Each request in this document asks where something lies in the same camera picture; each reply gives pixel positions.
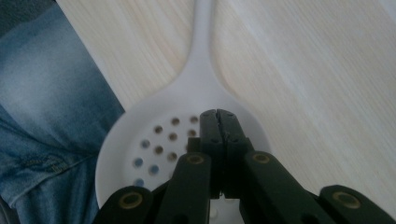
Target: black plastic part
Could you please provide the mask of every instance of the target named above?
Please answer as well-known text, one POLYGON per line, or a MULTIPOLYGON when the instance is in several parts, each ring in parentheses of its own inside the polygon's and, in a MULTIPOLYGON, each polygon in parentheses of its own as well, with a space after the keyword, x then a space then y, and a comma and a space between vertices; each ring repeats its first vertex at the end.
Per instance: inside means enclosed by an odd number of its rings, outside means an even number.
POLYGON ((212 159, 210 197, 218 199, 224 182, 225 148, 216 110, 208 110, 201 114, 200 138, 200 151, 212 159))
MULTIPOLYGON (((128 201, 128 198, 124 198, 124 200, 127 204, 133 203, 128 201)), ((139 187, 127 187, 119 189, 110 196, 103 207, 99 210, 95 220, 93 221, 93 224, 147 223, 146 217, 149 213, 152 202, 153 197, 148 189, 139 187), (122 207, 120 201, 122 201, 124 196, 130 195, 131 193, 140 194, 142 197, 141 203, 139 205, 132 206, 132 208, 122 207)))
POLYGON ((225 144, 225 174, 223 193, 226 198, 240 198, 243 182, 243 158, 251 149, 249 140, 235 114, 218 109, 219 128, 225 144))
POLYGON ((255 204, 260 208, 248 214, 245 211, 245 215, 241 211, 247 223, 335 223, 274 156, 249 152, 245 163, 247 188, 241 198, 242 205, 245 210, 255 204))
POLYGON ((187 143, 187 152, 200 152, 201 149, 201 138, 199 137, 189 137, 187 143))
POLYGON ((203 153, 192 152, 180 157, 155 223, 208 223, 210 164, 210 157, 203 153))
POLYGON ((146 223, 148 223, 148 224, 154 223, 155 218, 157 217, 158 211, 160 210, 161 203, 163 202, 163 196, 165 195, 165 192, 168 188, 168 183, 169 183, 169 181, 160 185, 158 188, 156 188, 154 191, 152 191, 154 200, 153 200, 152 205, 149 209, 149 212, 146 216, 146 223))
POLYGON ((337 223, 396 223, 364 195, 343 186, 322 189, 318 202, 337 223))

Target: slotted spoon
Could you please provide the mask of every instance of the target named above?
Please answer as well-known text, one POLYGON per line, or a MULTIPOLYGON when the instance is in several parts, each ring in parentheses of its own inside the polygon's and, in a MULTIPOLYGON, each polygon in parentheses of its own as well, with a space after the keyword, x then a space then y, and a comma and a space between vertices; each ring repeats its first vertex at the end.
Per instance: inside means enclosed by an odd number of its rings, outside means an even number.
MULTIPOLYGON (((99 206, 116 190, 140 186, 150 190, 166 182, 177 158, 186 153, 189 136, 198 136, 199 115, 208 109, 234 113, 256 150, 269 151, 256 117, 218 81, 210 55, 214 0, 196 0, 189 58, 167 88, 127 111, 102 146, 96 166, 99 206)), ((243 223, 238 201, 211 201, 210 223, 243 223)))

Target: denim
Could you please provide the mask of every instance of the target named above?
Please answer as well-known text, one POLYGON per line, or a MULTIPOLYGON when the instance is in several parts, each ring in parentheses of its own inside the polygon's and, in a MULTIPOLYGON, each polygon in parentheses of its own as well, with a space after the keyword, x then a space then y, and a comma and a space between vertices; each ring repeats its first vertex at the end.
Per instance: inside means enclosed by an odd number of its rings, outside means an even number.
POLYGON ((0 39, 0 195, 21 223, 91 223, 100 147, 124 112, 55 4, 0 39))

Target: wood grain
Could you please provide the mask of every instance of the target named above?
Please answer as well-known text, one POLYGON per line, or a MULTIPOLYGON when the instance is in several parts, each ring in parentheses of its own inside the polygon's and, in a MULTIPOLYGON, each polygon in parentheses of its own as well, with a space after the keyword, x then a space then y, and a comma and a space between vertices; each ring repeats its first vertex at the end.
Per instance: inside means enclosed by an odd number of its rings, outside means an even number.
MULTIPOLYGON (((59 0, 128 109, 189 52, 192 0, 59 0)), ((307 189, 356 189, 396 218, 396 3, 219 0, 219 78, 307 189)))

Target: spoon handle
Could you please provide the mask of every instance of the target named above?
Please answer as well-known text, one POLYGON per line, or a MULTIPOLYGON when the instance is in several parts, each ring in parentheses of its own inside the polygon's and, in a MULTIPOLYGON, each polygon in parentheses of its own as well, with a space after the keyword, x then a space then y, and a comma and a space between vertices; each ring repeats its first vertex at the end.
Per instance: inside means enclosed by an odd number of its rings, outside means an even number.
POLYGON ((209 88, 207 83, 211 83, 213 89, 222 88, 211 61, 214 2, 215 0, 195 0, 190 54, 175 85, 206 85, 209 88))
POLYGON ((194 23, 189 57, 210 59, 214 0, 195 0, 194 23))

